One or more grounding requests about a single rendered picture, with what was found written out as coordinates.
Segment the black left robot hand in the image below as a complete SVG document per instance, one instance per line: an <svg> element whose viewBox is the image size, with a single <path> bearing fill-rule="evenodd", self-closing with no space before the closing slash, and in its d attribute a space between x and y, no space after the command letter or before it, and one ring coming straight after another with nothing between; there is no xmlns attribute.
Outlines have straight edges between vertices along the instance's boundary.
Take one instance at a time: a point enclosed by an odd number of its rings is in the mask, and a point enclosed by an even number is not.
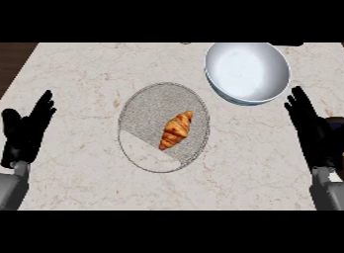
<svg viewBox="0 0 344 253"><path fill-rule="evenodd" d="M32 163L36 159L44 133L51 122L54 108L53 92L45 91L26 116L8 108L1 112L5 144L0 165L11 169L19 161Z"/></svg>

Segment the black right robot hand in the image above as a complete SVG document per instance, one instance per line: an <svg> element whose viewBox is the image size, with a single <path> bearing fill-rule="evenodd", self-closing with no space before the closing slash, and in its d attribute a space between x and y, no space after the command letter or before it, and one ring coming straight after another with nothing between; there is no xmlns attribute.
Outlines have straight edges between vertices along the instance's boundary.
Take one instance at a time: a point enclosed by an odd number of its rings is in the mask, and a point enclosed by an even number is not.
<svg viewBox="0 0 344 253"><path fill-rule="evenodd" d="M296 131L299 148L308 168L332 167L342 170L344 124L332 129L314 112L302 89L295 86L286 96L285 108Z"/></svg>

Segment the white bowl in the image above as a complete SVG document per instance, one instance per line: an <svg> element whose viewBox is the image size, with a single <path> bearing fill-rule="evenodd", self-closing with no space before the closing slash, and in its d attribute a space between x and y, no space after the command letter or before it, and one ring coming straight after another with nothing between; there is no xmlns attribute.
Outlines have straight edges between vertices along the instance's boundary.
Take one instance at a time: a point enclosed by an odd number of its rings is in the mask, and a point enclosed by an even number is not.
<svg viewBox="0 0 344 253"><path fill-rule="evenodd" d="M285 56L267 42L215 42L203 56L203 73L217 95L243 106L273 101L289 83Z"/></svg>

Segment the grey speckled plate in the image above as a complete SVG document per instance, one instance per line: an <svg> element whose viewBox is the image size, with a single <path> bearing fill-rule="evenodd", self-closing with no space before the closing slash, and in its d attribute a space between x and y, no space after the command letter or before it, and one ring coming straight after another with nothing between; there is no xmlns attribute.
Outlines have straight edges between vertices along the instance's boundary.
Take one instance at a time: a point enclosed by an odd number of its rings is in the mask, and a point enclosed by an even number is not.
<svg viewBox="0 0 344 253"><path fill-rule="evenodd" d="M186 138L160 149L169 120L191 111ZM118 119L118 143L129 162L153 173L186 167L202 152L209 136L203 101L183 85L163 82L144 87L126 101Z"/></svg>

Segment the golden brown croissant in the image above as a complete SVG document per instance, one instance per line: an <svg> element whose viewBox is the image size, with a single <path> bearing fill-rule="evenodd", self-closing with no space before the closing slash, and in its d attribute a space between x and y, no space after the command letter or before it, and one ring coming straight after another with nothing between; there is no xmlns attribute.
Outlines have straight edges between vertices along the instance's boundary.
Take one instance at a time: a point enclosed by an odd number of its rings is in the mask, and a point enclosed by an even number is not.
<svg viewBox="0 0 344 253"><path fill-rule="evenodd" d="M186 111L166 122L160 138L159 150L171 148L187 137L190 121L191 111Z"/></svg>

